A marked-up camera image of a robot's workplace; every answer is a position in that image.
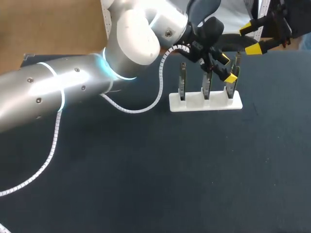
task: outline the white tool holder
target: white tool holder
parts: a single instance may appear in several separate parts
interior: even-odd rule
[[[184,101],[180,99],[179,93],[170,94],[171,112],[237,110],[242,108],[243,104],[239,92],[235,91],[233,99],[229,99],[226,87],[223,91],[211,91],[209,100],[204,99],[203,90],[201,92],[187,92]]]

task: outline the screw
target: screw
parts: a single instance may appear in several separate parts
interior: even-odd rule
[[[166,32],[165,32],[165,36],[166,37],[171,37],[173,35],[173,33],[172,33],[172,31],[170,31],[170,30],[167,30]]]
[[[27,79],[27,82],[33,83],[33,82],[34,82],[34,79],[33,79],[33,78],[28,78],[28,79]]]

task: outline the white wire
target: white wire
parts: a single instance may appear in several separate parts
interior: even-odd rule
[[[11,233],[11,232],[0,223],[0,233]]]
[[[54,130],[54,138],[53,138],[53,142],[52,142],[52,148],[51,148],[50,154],[49,154],[47,160],[45,161],[45,163],[42,165],[42,167],[31,178],[29,178],[25,182],[15,186],[14,188],[10,188],[8,190],[0,192],[0,197],[9,195],[11,193],[14,193],[14,192],[22,189],[23,187],[29,185],[32,181],[34,181],[36,178],[38,178],[38,176],[41,175],[41,173],[47,168],[47,166],[49,165],[49,163],[51,162],[51,160],[52,160],[52,158],[54,156],[54,152],[55,152],[55,149],[56,149],[61,115],[62,115],[62,111],[57,112],[56,124],[55,124],[55,130]]]
[[[175,50],[183,50],[183,51],[188,52],[188,53],[190,52],[190,50],[187,46],[174,45],[169,50],[167,50],[166,53],[163,55],[161,63],[160,63],[160,68],[159,68],[159,81],[160,81],[159,93],[157,95],[156,100],[149,107],[141,109],[141,110],[128,110],[128,109],[125,109],[125,108],[122,108],[121,106],[119,106],[111,98],[109,98],[106,94],[102,93],[101,96],[103,98],[105,98],[109,103],[111,103],[115,108],[117,108],[118,110],[125,112],[125,113],[139,114],[139,113],[144,113],[144,112],[151,110],[152,108],[154,108],[159,103],[161,96],[162,96],[162,93],[163,93],[163,67],[164,67],[165,60]]]

